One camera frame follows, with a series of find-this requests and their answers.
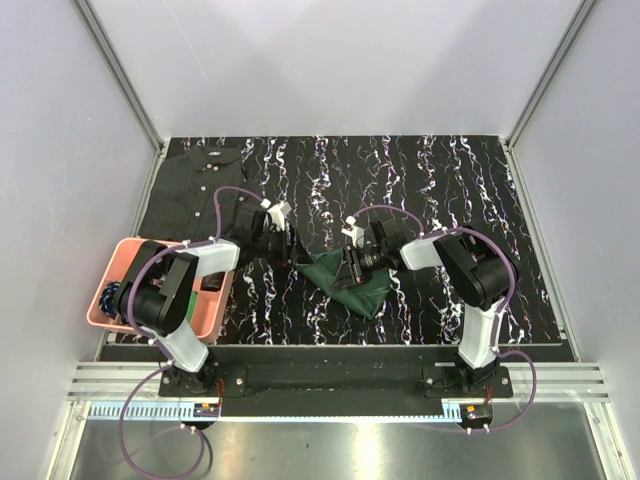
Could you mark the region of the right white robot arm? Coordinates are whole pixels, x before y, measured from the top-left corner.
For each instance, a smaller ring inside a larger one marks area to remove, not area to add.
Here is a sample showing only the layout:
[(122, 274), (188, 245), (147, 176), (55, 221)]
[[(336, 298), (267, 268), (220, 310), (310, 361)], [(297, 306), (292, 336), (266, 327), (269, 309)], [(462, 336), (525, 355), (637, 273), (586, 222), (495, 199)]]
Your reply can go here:
[(442, 267), (464, 304), (464, 330), (458, 347), (462, 363), (454, 371), (454, 384), (466, 396), (476, 396), (490, 383), (485, 368), (499, 358), (499, 327), (515, 292), (516, 262), (488, 235), (466, 226), (446, 232), (420, 232), (410, 239), (393, 221), (370, 224), (374, 242), (366, 244), (365, 230), (354, 215), (342, 233), (348, 243), (331, 288), (363, 285), (384, 270), (421, 271)]

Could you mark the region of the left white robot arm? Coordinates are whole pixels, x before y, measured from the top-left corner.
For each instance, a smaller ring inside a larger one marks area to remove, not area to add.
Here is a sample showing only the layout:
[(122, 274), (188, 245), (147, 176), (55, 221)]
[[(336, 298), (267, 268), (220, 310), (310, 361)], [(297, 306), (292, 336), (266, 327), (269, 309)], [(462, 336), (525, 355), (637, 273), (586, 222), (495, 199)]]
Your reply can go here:
[(256, 259), (291, 267), (301, 244), (288, 220), (288, 202), (243, 204), (226, 235), (215, 240), (168, 246), (146, 240), (138, 248), (110, 310), (156, 341), (181, 384), (196, 396), (215, 386), (216, 372), (205, 365), (209, 351), (189, 325), (187, 312), (198, 278), (227, 274)]

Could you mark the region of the green cloth napkin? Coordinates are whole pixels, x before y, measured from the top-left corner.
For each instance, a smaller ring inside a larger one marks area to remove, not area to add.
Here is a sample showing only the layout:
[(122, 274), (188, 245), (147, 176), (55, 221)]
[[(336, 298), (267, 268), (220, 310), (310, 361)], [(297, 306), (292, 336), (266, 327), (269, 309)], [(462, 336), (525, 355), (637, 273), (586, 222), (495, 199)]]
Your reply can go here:
[(341, 250), (331, 250), (313, 255), (310, 264), (296, 264), (295, 268), (332, 300), (343, 305), (352, 313), (367, 320), (373, 320), (391, 290), (389, 269), (383, 268), (374, 271), (371, 279), (363, 284), (345, 288), (333, 287), (332, 284), (339, 271), (342, 257)]

